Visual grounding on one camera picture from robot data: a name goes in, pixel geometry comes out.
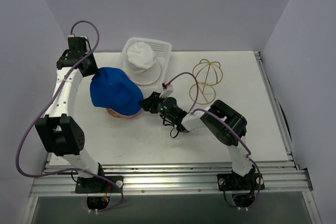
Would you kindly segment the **blue baseball cap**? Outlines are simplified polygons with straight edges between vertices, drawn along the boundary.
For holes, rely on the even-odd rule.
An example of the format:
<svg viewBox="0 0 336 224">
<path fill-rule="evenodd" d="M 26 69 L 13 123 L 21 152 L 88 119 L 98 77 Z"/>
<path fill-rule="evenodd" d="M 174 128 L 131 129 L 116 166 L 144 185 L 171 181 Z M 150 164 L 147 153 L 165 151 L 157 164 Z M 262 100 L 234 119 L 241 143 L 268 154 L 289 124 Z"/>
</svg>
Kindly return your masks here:
<svg viewBox="0 0 336 224">
<path fill-rule="evenodd" d="M 100 68 L 91 79 L 89 90 L 95 107 L 112 109 L 122 115 L 134 115 L 141 110 L 142 91 L 119 68 Z"/>
</svg>

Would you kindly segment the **pink baseball cap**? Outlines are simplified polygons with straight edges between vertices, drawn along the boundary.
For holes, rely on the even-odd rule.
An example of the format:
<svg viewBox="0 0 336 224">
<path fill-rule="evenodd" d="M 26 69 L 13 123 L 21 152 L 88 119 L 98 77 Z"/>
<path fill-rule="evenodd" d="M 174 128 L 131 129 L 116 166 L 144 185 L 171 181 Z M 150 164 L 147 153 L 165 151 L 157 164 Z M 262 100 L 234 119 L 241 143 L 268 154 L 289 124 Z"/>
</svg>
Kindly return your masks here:
<svg viewBox="0 0 336 224">
<path fill-rule="evenodd" d="M 138 115 L 139 115 L 139 112 L 136 113 L 136 114 L 134 114 L 134 115 L 122 115 L 122 114 L 116 113 L 116 114 L 114 115 L 114 117 L 117 117 L 117 118 L 124 118 L 124 119 L 132 119 L 132 118 L 134 118 L 134 117 L 136 117 L 136 116 L 138 116 Z"/>
</svg>

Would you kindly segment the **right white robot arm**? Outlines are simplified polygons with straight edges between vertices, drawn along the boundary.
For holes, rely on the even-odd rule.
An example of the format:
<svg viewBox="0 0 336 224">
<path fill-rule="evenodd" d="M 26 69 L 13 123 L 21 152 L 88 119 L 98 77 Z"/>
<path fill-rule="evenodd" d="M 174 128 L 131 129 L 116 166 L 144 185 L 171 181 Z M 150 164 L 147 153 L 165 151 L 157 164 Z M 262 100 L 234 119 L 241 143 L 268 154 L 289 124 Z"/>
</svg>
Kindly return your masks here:
<svg viewBox="0 0 336 224">
<path fill-rule="evenodd" d="M 244 189 L 251 184 L 251 174 L 256 168 L 250 160 L 251 150 L 245 141 L 247 120 L 229 105 L 216 100 L 207 109 L 196 108 L 187 113 L 178 107 L 175 98 L 165 98 L 157 92 L 141 100 L 139 105 L 146 112 L 159 114 L 163 125 L 172 126 L 178 133 L 207 128 L 217 140 L 227 146 L 235 186 Z"/>
</svg>

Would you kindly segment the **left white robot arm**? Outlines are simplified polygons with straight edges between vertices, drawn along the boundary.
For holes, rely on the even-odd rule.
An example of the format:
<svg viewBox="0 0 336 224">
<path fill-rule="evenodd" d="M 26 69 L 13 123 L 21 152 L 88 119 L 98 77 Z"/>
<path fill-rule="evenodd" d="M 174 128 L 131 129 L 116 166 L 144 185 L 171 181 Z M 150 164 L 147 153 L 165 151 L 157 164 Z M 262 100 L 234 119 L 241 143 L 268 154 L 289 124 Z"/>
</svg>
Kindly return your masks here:
<svg viewBox="0 0 336 224">
<path fill-rule="evenodd" d="M 68 37 L 68 49 L 56 63 L 57 81 L 53 101 L 35 129 L 47 152 L 66 160 L 79 169 L 79 176 L 87 178 L 87 186 L 94 192 L 105 188 L 106 179 L 101 165 L 85 149 L 85 134 L 73 119 L 76 95 L 82 79 L 98 73 L 95 58 L 84 56 L 91 50 L 86 36 Z"/>
</svg>

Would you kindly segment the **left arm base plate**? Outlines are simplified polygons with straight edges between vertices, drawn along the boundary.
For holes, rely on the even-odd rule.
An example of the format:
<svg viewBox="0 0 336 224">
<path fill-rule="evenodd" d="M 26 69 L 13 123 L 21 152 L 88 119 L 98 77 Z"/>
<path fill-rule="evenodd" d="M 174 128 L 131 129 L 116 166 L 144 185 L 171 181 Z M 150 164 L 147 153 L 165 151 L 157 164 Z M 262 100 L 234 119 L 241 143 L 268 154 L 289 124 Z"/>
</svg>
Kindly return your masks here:
<svg viewBox="0 0 336 224">
<path fill-rule="evenodd" d="M 120 189 L 122 189 L 124 181 L 123 176 L 106 176 L 106 179 L 115 183 L 115 186 L 97 177 L 91 177 L 91 178 L 78 177 L 75 187 L 75 193 L 76 194 L 118 193 L 119 190 L 117 189 L 117 186 Z"/>
</svg>

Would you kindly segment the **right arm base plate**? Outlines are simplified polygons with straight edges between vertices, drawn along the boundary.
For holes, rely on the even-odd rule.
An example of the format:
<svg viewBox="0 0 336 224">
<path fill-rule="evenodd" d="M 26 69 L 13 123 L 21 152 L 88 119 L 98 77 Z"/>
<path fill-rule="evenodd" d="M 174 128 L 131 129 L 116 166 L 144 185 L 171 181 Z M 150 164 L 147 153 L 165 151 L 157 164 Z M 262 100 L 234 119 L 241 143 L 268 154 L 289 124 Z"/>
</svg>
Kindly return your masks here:
<svg viewBox="0 0 336 224">
<path fill-rule="evenodd" d="M 245 175 L 241 177 L 235 173 L 217 174 L 218 189 L 220 191 L 248 191 L 257 190 L 259 186 L 259 174 Z"/>
</svg>

